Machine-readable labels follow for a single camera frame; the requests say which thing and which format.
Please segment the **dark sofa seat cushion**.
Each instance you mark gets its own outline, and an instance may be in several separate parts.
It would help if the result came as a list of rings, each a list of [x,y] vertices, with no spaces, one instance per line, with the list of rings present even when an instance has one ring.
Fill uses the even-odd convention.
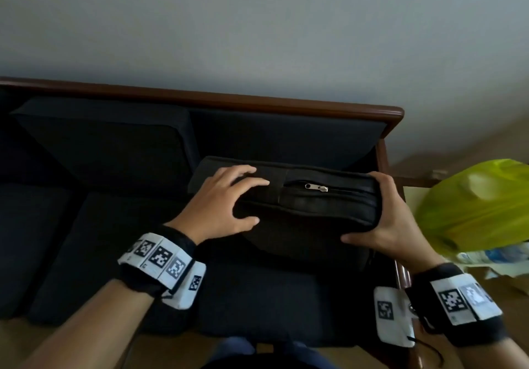
[[[25,314],[86,193],[0,184],[0,320]]]
[[[195,328],[212,337],[313,347],[379,343],[374,288],[395,286],[394,261],[371,253],[360,273],[235,252],[207,262]]]
[[[173,219],[187,200],[89,193],[26,313],[62,325],[118,273],[117,259],[144,233]]]

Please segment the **person's blue clothing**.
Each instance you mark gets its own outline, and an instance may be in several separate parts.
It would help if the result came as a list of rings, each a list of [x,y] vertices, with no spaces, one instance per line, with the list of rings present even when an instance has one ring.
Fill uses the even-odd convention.
[[[273,343],[272,352],[257,352],[244,337],[229,337],[216,346],[201,369],[339,369],[318,351],[300,341]]]

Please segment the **person's right forearm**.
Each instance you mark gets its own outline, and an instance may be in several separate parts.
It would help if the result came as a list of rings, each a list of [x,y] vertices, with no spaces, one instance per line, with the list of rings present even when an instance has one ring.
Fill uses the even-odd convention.
[[[511,338],[459,348],[458,356],[465,369],[529,369],[529,356]]]

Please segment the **black zippered bag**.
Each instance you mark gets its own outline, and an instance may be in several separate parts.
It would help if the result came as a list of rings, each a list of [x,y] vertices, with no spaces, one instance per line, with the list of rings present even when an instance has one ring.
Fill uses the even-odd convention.
[[[363,272],[374,252],[342,243],[343,234],[373,230],[381,216],[378,182],[368,174],[307,165],[205,157],[197,166],[188,192],[222,167],[250,165],[269,181],[253,187],[236,202],[234,215],[255,216],[260,223],[242,236],[256,249],[299,263],[307,269]]]

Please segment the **clear plastic bottle pack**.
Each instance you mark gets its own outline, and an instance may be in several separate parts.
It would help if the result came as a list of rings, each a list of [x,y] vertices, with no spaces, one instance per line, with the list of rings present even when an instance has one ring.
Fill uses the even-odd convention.
[[[516,264],[529,260],[529,240],[523,243],[474,252],[460,252],[455,256],[465,265]]]

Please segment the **person's left hand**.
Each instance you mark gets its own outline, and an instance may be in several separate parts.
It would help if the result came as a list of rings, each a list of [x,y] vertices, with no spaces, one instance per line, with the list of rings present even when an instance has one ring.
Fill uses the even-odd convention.
[[[256,172],[250,165],[221,167],[208,177],[178,216],[166,223],[196,245],[232,235],[233,208],[238,199],[253,187],[268,186],[269,180],[248,177]]]

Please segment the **person's right hand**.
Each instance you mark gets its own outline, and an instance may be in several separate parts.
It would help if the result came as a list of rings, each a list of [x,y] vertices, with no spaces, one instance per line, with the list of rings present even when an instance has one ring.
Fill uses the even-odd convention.
[[[378,246],[361,246],[393,258],[411,274],[426,272],[446,263],[428,243],[406,202],[401,198],[393,178],[370,172],[379,184],[382,211],[378,225],[371,231],[379,234]]]

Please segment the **person's left forearm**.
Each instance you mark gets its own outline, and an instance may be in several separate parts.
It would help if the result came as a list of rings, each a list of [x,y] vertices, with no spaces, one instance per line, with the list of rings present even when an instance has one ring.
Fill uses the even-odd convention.
[[[114,369],[154,301],[113,279],[18,369]]]

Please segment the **black wristband with marker tags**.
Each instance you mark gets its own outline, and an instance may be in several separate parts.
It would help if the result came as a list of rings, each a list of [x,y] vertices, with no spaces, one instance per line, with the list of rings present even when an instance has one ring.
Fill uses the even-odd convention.
[[[376,287],[374,316],[379,339],[405,348],[416,343],[413,319],[457,348],[509,338],[499,306],[472,275],[452,263],[419,273],[404,290]]]
[[[144,233],[117,260],[118,278],[131,290],[147,293],[165,305],[189,310],[206,274],[195,259],[196,244],[179,230],[160,225]]]

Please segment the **dark sofa back cushion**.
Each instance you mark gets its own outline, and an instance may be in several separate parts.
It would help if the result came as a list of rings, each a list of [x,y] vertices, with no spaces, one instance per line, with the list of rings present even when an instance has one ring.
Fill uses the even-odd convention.
[[[201,160],[181,106],[35,97],[10,115],[79,184],[95,190],[185,194]]]
[[[385,124],[346,118],[192,109],[201,157],[373,171]]]

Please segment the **green plastic bag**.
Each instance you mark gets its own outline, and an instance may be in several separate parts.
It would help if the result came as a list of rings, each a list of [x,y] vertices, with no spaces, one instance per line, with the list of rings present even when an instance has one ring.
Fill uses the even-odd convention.
[[[473,165],[433,186],[414,217],[445,256],[528,241],[529,164],[495,159]]]

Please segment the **wooden sofa frame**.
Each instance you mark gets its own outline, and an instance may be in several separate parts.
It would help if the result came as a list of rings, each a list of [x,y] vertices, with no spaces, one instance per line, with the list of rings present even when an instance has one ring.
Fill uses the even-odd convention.
[[[86,193],[85,198],[89,193],[102,193],[127,198],[156,198],[188,201],[190,199],[190,194],[188,192],[188,185],[185,194],[153,196],[118,193],[113,191],[107,192],[95,190],[79,184],[67,170],[54,161],[54,159],[50,157],[17,124],[16,120],[11,117],[11,112],[18,109],[29,99],[35,97],[82,98],[116,100],[129,103],[166,104],[184,107],[189,113],[192,109],[208,109],[284,114],[303,117],[346,118],[382,122],[385,124],[385,129],[374,148],[377,167],[373,170],[381,172],[387,171],[385,138],[404,116],[402,108],[393,106],[268,98],[200,91],[165,90],[148,87],[89,84],[47,79],[0,77],[0,184],[10,183],[31,186],[61,187],[68,190],[83,191]],[[68,228],[66,235],[68,235],[72,224]],[[212,260],[215,256],[228,257],[228,255],[235,252],[255,252],[257,254],[264,254],[264,257],[268,259],[284,259],[256,249],[252,244],[247,242],[242,234],[203,243],[201,246],[197,247],[196,259],[207,264],[207,262]],[[287,259],[284,260],[290,264],[299,264],[291,263]],[[402,275],[398,273],[401,269],[401,265],[394,261],[394,268],[396,285],[388,287],[402,289],[406,286],[406,280],[402,280]],[[164,305],[162,302],[156,302],[151,312],[147,315],[142,329],[149,333],[167,336],[176,336],[187,330],[195,330],[199,332],[195,328],[195,309],[197,307],[198,296],[199,292],[193,306],[190,310],[184,312],[178,312],[175,309]],[[411,350],[407,348],[388,345],[382,341],[361,348],[392,369],[409,368]]]

